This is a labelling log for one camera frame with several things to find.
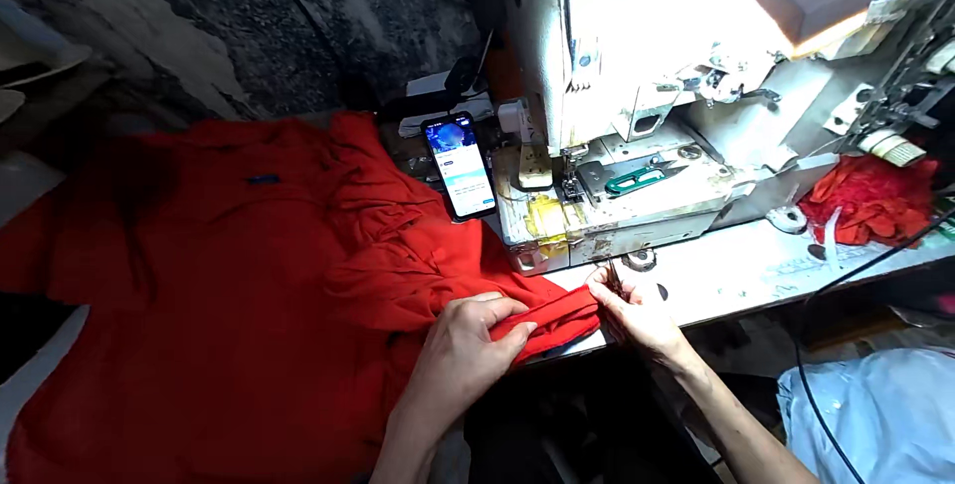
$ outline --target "white sewing machine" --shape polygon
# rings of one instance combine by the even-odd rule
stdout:
[[[871,0],[504,1],[528,118],[492,167],[525,275],[792,205],[889,67],[842,60],[887,32]]]

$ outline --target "red fabric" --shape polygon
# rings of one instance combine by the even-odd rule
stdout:
[[[17,417],[13,484],[346,481],[448,300],[528,304],[523,357],[598,323],[589,295],[453,224],[368,115],[204,122],[94,161],[0,229],[0,289],[92,305]]]
[[[924,159],[900,169],[875,156],[842,156],[812,192],[799,202],[817,240],[837,207],[836,241],[862,245],[870,239],[898,245],[928,225],[931,179],[938,162]]]

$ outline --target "dark clothing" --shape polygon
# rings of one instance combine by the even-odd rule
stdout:
[[[464,438],[471,484],[559,484],[555,458],[579,482],[720,482],[630,348],[503,378],[468,411]]]

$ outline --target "white plastic bag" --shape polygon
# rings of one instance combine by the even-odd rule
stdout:
[[[955,350],[881,351],[806,366],[806,377],[866,484],[955,482]],[[778,383],[790,451],[824,484],[855,484],[819,426],[799,371],[787,370]]]

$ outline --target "gray wall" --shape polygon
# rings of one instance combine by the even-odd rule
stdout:
[[[131,80],[222,116],[337,106],[332,52],[384,95],[480,51],[459,0],[302,0],[330,46],[292,0],[19,1],[117,59]]]

